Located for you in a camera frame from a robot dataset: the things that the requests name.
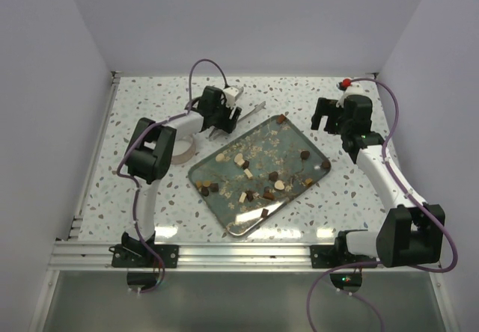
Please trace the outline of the white square chocolate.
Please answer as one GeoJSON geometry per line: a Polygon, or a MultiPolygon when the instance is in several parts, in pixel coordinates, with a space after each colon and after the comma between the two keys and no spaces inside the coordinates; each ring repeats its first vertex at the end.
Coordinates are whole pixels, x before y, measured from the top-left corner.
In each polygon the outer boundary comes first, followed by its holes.
{"type": "Polygon", "coordinates": [[[249,169],[244,170],[245,175],[247,176],[248,179],[252,179],[253,175],[249,169]]]}

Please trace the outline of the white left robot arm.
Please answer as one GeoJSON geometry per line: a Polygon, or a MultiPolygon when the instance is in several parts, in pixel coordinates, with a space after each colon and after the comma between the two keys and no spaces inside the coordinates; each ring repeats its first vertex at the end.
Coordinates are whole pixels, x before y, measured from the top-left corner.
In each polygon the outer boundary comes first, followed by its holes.
{"type": "Polygon", "coordinates": [[[173,268],[169,257],[171,245],[155,246],[154,214],[159,183],[168,172],[174,145],[180,139],[214,127],[231,133],[237,126],[242,109],[237,100],[241,87],[219,89],[206,86],[185,111],[162,122],[141,118],[134,129],[117,175],[135,183],[132,222],[125,229],[118,245],[109,248],[114,268],[173,268]]]}

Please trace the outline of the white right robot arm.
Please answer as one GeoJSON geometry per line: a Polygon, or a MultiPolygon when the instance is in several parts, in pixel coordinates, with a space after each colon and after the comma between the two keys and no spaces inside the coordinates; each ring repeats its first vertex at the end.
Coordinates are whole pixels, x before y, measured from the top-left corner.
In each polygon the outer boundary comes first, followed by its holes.
{"type": "Polygon", "coordinates": [[[427,203],[405,180],[384,138],[371,128],[372,112],[369,97],[351,94],[342,100],[318,99],[311,118],[313,130],[327,119],[325,132],[341,137],[344,151],[369,179],[386,212],[378,232],[339,232],[330,255],[345,267],[375,259],[387,268],[438,262],[445,212],[427,203]]]}

